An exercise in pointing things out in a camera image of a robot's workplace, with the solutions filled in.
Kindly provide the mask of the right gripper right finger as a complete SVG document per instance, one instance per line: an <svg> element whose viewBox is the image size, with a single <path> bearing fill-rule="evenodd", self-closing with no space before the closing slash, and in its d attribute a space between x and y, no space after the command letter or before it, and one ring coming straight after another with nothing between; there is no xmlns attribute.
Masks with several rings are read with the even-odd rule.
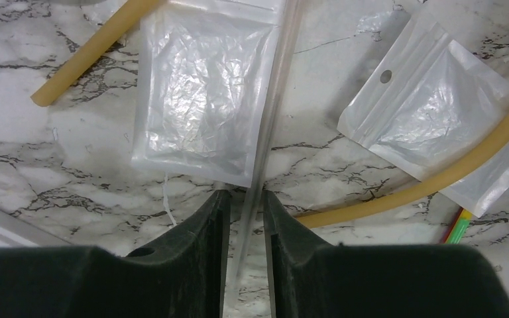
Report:
<svg viewBox="0 0 509 318"><path fill-rule="evenodd" d="M488 260L456 244L333 245L263 195L273 317L509 317Z"/></svg>

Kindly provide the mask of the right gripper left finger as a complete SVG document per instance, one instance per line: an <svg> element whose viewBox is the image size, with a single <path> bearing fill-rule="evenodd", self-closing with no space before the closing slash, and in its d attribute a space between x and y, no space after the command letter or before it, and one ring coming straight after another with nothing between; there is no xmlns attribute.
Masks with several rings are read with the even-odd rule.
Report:
<svg viewBox="0 0 509 318"><path fill-rule="evenodd" d="M124 257L97 246L0 248L0 317L221 317L231 195Z"/></svg>

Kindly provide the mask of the green stirring stick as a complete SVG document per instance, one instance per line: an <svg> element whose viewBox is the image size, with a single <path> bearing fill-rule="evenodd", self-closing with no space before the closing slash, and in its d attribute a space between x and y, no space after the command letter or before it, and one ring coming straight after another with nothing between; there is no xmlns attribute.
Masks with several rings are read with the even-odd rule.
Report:
<svg viewBox="0 0 509 318"><path fill-rule="evenodd" d="M472 218L473 214L461 207L449 225L448 230L440 240L440 243L459 244Z"/></svg>

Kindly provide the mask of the tan rubber tubing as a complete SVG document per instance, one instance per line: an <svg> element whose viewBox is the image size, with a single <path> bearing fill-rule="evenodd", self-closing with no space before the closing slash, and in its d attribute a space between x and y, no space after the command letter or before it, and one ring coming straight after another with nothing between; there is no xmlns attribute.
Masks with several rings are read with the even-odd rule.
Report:
<svg viewBox="0 0 509 318"><path fill-rule="evenodd" d="M45 84L31 99L41 107L51 105L111 45L140 18L161 6L162 1L127 1ZM409 204L450 186L482 166L509 142L509 113L494 130L470 152L445 170L398 193L358 205L321 213L301 215L298 221L307 228L333 225L382 213Z"/></svg>

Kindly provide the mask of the clear glass funnel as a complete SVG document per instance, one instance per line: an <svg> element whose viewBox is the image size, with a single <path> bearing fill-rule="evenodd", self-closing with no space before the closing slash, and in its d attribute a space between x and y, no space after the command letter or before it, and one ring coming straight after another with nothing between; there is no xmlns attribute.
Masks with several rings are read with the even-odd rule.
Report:
<svg viewBox="0 0 509 318"><path fill-rule="evenodd" d="M287 1L284 8L284 23L280 27L278 46L274 56L272 72L268 84L267 96L258 134L253 180L246 191L241 209L238 238L234 245L234 255L228 274L226 300L232 307L239 296L239 284L244 272L245 258L250 244L253 223L258 213L262 197L266 165L271 151L276 116L283 101L288 75L294 54L298 31L303 16L303 1Z"/></svg>

